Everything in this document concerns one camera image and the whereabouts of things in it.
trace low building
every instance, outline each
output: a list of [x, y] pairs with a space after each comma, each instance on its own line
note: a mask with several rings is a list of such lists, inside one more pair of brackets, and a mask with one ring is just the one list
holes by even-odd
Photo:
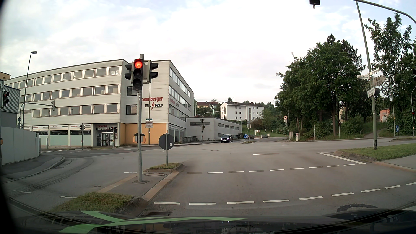
[[260, 119], [263, 110], [264, 106], [258, 103], [224, 102], [221, 105], [221, 119], [237, 121]]
[[219, 140], [224, 134], [238, 138], [238, 134], [241, 133], [241, 124], [214, 116], [203, 117], [202, 120], [203, 124], [201, 124], [201, 117], [186, 118], [188, 124], [186, 131], [189, 136], [196, 136], [198, 140], [201, 140], [201, 126], [205, 126], [202, 132], [204, 140]]

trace street lamp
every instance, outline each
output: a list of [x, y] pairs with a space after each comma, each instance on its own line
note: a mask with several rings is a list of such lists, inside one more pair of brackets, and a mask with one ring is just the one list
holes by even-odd
[[27, 77], [29, 76], [29, 66], [30, 66], [30, 58], [32, 54], [37, 54], [37, 51], [31, 51], [29, 56], [29, 64], [27, 65], [27, 74], [26, 74], [26, 81], [25, 81], [25, 95], [23, 96], [23, 120], [22, 120], [22, 129], [25, 126], [25, 103], [26, 103], [26, 90], [27, 90]]

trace direction sign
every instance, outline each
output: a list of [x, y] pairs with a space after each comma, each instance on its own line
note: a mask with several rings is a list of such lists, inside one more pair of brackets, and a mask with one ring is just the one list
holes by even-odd
[[380, 76], [377, 76], [376, 78], [374, 78], [374, 79], [372, 80], [372, 82], [373, 82], [373, 87], [375, 87], [375, 86], [377, 86], [377, 85], [381, 85], [381, 84], [383, 84], [385, 81], [386, 81], [386, 76], [385, 76], [385, 75], [380, 75]]
[[372, 87], [370, 90], [367, 91], [367, 97], [371, 97], [376, 93], [376, 88]]

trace overhead traffic light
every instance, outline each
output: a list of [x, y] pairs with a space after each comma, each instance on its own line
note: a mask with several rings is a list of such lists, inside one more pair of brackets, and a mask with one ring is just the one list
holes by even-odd
[[9, 99], [7, 98], [10, 95], [9, 92], [7, 91], [3, 91], [3, 103], [2, 103], [2, 107], [5, 107], [6, 104], [9, 102]]

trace sidewalk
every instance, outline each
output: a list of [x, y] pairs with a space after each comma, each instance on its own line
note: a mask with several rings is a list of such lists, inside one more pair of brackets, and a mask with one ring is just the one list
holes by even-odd
[[40, 155], [39, 157], [3, 165], [2, 183], [22, 179], [44, 172], [63, 163], [60, 155]]

